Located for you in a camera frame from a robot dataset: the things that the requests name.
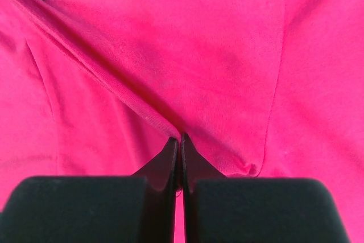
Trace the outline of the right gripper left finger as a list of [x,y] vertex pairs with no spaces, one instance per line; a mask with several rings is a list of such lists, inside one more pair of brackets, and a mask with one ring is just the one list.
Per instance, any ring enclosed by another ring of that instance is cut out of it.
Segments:
[[2,242],[172,242],[177,140],[130,176],[33,176],[1,212]]

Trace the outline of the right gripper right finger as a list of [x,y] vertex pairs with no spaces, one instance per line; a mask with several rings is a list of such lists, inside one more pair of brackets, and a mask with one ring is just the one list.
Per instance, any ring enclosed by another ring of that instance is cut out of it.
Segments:
[[319,181],[228,178],[181,139],[186,242],[348,242]]

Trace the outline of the magenta t shirt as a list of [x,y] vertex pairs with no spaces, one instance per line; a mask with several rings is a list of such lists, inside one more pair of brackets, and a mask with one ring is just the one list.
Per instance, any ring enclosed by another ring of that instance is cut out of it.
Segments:
[[1,0],[1,204],[182,133],[228,177],[321,181],[362,242],[363,0]]

